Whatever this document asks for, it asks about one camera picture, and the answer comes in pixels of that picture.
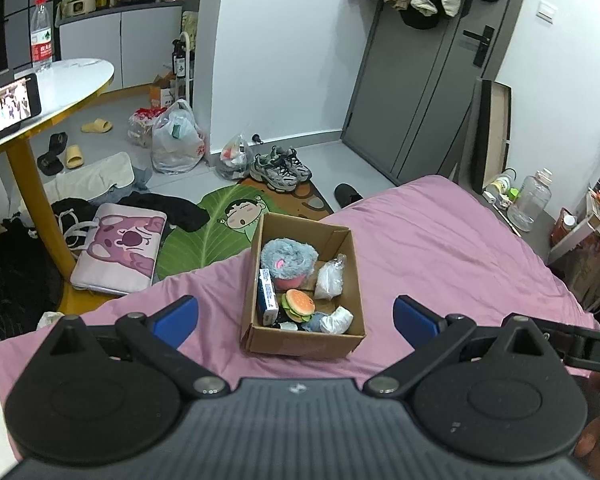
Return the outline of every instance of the smartphone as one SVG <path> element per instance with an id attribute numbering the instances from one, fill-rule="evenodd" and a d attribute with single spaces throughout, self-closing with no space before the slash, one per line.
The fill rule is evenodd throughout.
<path id="1" fill-rule="evenodd" d="M 38 78 L 28 74 L 0 87 L 0 139 L 16 132 L 20 123 L 40 115 Z"/>

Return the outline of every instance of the light switch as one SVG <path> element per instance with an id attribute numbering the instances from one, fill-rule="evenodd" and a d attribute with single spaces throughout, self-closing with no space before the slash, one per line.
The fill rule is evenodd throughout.
<path id="1" fill-rule="evenodd" d="M 557 7 L 552 6 L 552 4 L 540 0 L 538 4 L 538 10 L 536 11 L 536 16 L 538 18 L 542 18 L 546 22 L 553 23 L 555 13 L 558 11 Z"/>

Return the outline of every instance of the gray sneaker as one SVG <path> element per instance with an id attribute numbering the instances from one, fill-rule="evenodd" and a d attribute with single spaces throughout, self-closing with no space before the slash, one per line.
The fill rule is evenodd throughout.
<path id="1" fill-rule="evenodd" d="M 312 177 L 311 170 L 306 167 L 302 161 L 298 158 L 298 152 L 293 148 L 289 148 L 288 150 L 283 150 L 277 146 L 274 146 L 271 149 L 271 156 L 280 156 L 285 159 L 286 168 L 289 170 L 294 177 L 298 179 L 299 182 L 304 182 L 305 180 L 309 180 Z"/>
<path id="2" fill-rule="evenodd" d="M 281 156 L 256 154 L 249 170 L 251 178 L 258 182 L 266 182 L 274 191 L 289 192 L 298 187 L 298 178 L 288 170 L 285 159 Z"/>

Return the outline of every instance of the yellow table leg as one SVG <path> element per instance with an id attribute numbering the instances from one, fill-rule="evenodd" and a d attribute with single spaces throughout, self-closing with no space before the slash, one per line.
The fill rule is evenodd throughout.
<path id="1" fill-rule="evenodd" d="M 62 303 L 59 305 L 65 314 L 83 314 L 98 308 L 113 296 L 88 290 L 75 290 L 69 280 L 75 267 L 75 260 L 62 237 L 51 206 L 46 199 L 40 182 L 36 161 L 29 140 L 21 138 L 7 148 L 7 157 L 16 179 L 24 203 L 27 205 L 38 236 L 64 278 Z"/>

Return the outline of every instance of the white cabinet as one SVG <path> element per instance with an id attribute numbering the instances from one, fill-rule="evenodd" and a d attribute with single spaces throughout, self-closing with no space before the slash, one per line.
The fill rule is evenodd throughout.
<path id="1" fill-rule="evenodd" d="M 122 13 L 122 80 L 125 87 L 151 83 L 171 67 L 171 42 L 180 35 L 181 7 Z"/>
<path id="2" fill-rule="evenodd" d="M 62 59 L 93 57 L 113 65 L 113 81 L 107 92 L 122 88 L 120 13 L 94 16 L 60 26 Z"/>
<path id="3" fill-rule="evenodd" d="M 113 83 L 107 91 L 152 83 L 171 68 L 172 41 L 180 36 L 182 7 L 123 10 L 60 25 L 62 59 L 109 61 Z"/>

